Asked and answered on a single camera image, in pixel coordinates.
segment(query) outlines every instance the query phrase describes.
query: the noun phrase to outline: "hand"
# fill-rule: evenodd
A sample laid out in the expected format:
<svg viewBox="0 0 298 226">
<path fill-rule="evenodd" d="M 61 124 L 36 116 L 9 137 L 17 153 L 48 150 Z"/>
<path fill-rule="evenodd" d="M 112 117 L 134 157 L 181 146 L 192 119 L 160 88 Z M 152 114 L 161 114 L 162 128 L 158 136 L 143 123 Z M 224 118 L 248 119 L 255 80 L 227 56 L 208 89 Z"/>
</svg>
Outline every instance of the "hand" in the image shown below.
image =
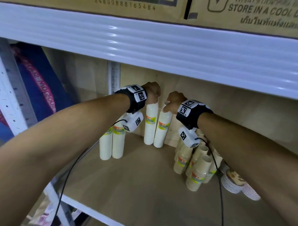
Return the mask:
<svg viewBox="0 0 298 226">
<path fill-rule="evenodd" d="M 169 94 L 167 101 L 168 103 L 164 108 L 163 112 L 172 112 L 173 114 L 177 114 L 179 106 L 182 104 L 182 102 L 186 101 L 187 98 L 183 95 L 183 93 L 178 93 L 177 91 L 174 91 Z"/>
<path fill-rule="evenodd" d="M 158 97 L 160 96 L 160 86 L 157 82 L 147 82 L 142 85 L 143 89 L 147 92 L 147 100 L 145 104 L 157 103 Z"/>
</svg>

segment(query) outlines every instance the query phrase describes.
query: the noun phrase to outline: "cardboard box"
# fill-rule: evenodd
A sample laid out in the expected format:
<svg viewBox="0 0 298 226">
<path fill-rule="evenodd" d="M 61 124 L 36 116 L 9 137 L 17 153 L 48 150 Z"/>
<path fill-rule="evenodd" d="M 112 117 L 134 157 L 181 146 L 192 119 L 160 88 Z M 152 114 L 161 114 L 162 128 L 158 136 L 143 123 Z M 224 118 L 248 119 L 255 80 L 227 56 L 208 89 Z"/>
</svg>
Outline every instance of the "cardboard box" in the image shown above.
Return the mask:
<svg viewBox="0 0 298 226">
<path fill-rule="evenodd" d="M 186 23 L 298 38 L 298 0 L 193 0 Z"/>
<path fill-rule="evenodd" d="M 41 7 L 179 23 L 187 0 L 3 0 Z"/>
</svg>

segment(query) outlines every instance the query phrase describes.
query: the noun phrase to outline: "black wristband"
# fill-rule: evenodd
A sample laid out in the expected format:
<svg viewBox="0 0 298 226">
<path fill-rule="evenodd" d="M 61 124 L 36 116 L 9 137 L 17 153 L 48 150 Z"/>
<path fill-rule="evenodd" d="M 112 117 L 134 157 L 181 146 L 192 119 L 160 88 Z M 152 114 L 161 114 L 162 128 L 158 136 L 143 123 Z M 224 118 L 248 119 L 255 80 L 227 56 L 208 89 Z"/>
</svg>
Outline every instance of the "black wristband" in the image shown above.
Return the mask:
<svg viewBox="0 0 298 226">
<path fill-rule="evenodd" d="M 190 130 L 192 128 L 198 128 L 199 116 L 204 112 L 213 114 L 213 111 L 206 104 L 197 100 L 187 100 L 180 105 L 176 119 Z"/>
<path fill-rule="evenodd" d="M 135 113 L 145 106 L 147 100 L 147 92 L 139 85 L 129 85 L 122 87 L 115 93 L 122 93 L 128 96 L 130 107 L 127 113 Z"/>
</svg>

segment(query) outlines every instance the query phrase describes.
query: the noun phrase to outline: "wire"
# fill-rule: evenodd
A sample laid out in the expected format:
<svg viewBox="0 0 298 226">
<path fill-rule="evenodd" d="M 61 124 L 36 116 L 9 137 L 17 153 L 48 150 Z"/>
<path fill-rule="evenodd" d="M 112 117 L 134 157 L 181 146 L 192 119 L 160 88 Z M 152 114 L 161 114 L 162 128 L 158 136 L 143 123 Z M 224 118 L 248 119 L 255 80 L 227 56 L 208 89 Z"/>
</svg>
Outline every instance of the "wire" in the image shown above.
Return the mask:
<svg viewBox="0 0 298 226">
<path fill-rule="evenodd" d="M 206 146 L 209 148 L 209 145 L 207 144 L 207 142 L 205 140 L 203 140 L 202 138 L 199 138 L 200 140 L 204 141 Z M 212 158 L 213 158 L 213 161 L 215 163 L 215 167 L 216 167 L 216 171 L 218 172 L 218 167 L 217 167 L 217 164 L 216 164 L 216 161 L 215 161 L 215 158 L 214 158 L 214 155 L 211 152 L 211 155 L 212 155 Z M 218 178 L 218 182 L 219 182 L 219 192 L 220 192 L 220 196 L 221 196 L 221 226 L 224 226 L 224 201 L 223 201 L 223 193 L 222 193 L 222 189 L 221 189 L 221 178 L 220 178 L 220 175 L 217 174 L 216 175 L 217 178 Z"/>
<path fill-rule="evenodd" d="M 121 120 L 115 122 L 112 126 L 114 126 L 116 123 L 118 123 L 118 122 L 120 122 L 120 121 L 125 121 L 125 122 L 127 122 L 127 120 L 125 120 L 125 119 L 121 119 Z M 57 213 L 58 213 L 58 210 L 59 210 L 59 207 L 60 207 L 60 204 L 61 204 L 61 200 L 62 200 L 62 195 L 63 195 L 63 192 L 64 192 L 64 188 L 65 188 L 67 179 L 68 179 L 68 177 L 69 177 L 69 175 L 70 175 L 70 172 L 71 172 L 71 170 L 73 169 L 73 167 L 75 166 L 75 164 L 79 161 L 79 159 L 86 153 L 87 150 L 88 150 L 88 148 L 86 148 L 86 149 L 82 152 L 82 154 L 80 154 L 80 156 L 76 159 L 76 161 L 74 162 L 74 164 L 71 166 L 71 168 L 70 168 L 70 170 L 69 170 L 69 172 L 68 172 L 68 174 L 67 174 L 67 176 L 66 176 L 66 179 L 65 179 L 65 181 L 64 181 L 64 184 L 63 184 L 63 187 L 62 187 L 62 190 L 61 190 L 61 195 L 60 195 L 60 198 L 59 198 L 59 201 L 58 201 L 58 206 L 57 206 L 57 209 L 56 209 L 56 212 L 55 212 L 55 215 L 54 215 L 54 218 L 53 218 L 53 219 L 55 219 L 55 217 L 57 216 Z"/>
</svg>

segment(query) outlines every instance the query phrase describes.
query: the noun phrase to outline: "forearm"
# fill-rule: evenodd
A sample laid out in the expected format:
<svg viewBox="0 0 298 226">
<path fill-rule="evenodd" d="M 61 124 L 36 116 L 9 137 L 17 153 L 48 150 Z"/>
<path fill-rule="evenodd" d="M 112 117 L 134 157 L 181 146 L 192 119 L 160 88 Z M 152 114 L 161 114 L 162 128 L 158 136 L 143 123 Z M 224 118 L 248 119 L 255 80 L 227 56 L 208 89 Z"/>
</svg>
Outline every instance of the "forearm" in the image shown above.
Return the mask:
<svg viewBox="0 0 298 226">
<path fill-rule="evenodd" d="M 298 157 L 274 141 L 225 120 L 203 113 L 198 120 L 220 155 L 267 202 L 293 225 L 298 224 Z"/>
<path fill-rule="evenodd" d="M 24 217 L 56 173 L 95 143 L 129 105 L 129 98 L 123 94 L 77 104 L 39 122 L 2 146 L 0 211 L 3 219 L 0 217 L 0 221 L 3 225 L 19 222 L 13 215 L 18 213 Z"/>
</svg>

